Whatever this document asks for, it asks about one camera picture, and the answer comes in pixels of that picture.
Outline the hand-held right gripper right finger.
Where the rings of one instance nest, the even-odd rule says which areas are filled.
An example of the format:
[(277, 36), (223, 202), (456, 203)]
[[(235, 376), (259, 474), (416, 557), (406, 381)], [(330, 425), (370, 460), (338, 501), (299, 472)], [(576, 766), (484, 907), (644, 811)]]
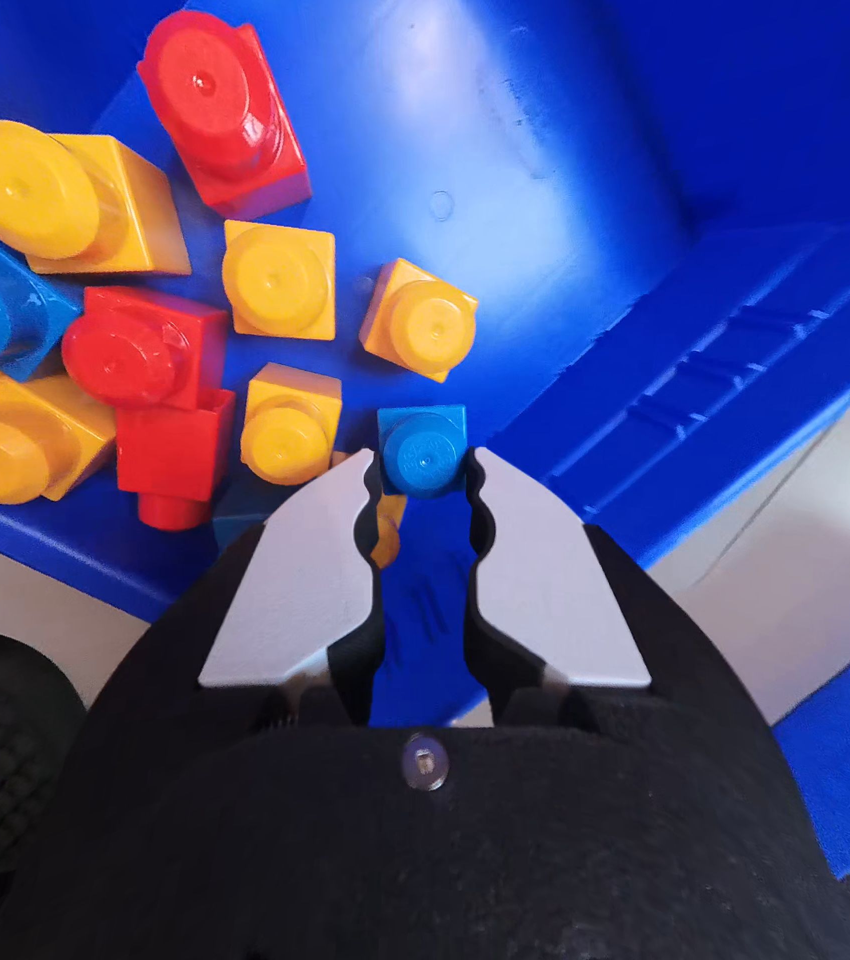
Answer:
[(518, 690), (650, 690), (651, 677), (585, 525), (487, 447), (465, 459), (476, 558), (463, 652), (493, 710)]

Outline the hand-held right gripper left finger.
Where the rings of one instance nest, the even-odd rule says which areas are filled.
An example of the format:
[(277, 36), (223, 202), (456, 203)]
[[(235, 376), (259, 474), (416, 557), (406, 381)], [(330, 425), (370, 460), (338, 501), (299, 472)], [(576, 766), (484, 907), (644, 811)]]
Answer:
[(370, 706), (385, 629), (379, 456), (368, 448), (302, 487), (263, 524), (198, 682), (273, 688), (297, 706), (330, 687)]

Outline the blue mega block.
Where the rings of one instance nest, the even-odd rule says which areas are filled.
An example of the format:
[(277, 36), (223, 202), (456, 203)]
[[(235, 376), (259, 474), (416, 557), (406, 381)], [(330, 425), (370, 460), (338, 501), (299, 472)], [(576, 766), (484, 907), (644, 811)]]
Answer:
[(464, 405), (382, 408), (377, 423), (386, 495), (433, 499), (465, 488)]

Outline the pile of mega blocks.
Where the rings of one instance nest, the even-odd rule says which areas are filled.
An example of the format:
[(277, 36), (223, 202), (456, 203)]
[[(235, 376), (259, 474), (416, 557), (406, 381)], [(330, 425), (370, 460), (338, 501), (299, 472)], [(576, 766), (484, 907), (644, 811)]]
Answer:
[(223, 219), (225, 309), (65, 277), (188, 277), (167, 175), (105, 134), (0, 119), (0, 507), (61, 501), (117, 456), (120, 491), (168, 533), (214, 522), (224, 548), (338, 466), (338, 379), (266, 364), (223, 387), (229, 324), (249, 337), (332, 342), (335, 236), (261, 222), (311, 198), (284, 98), (249, 24), (184, 9), (138, 71), (198, 196)]

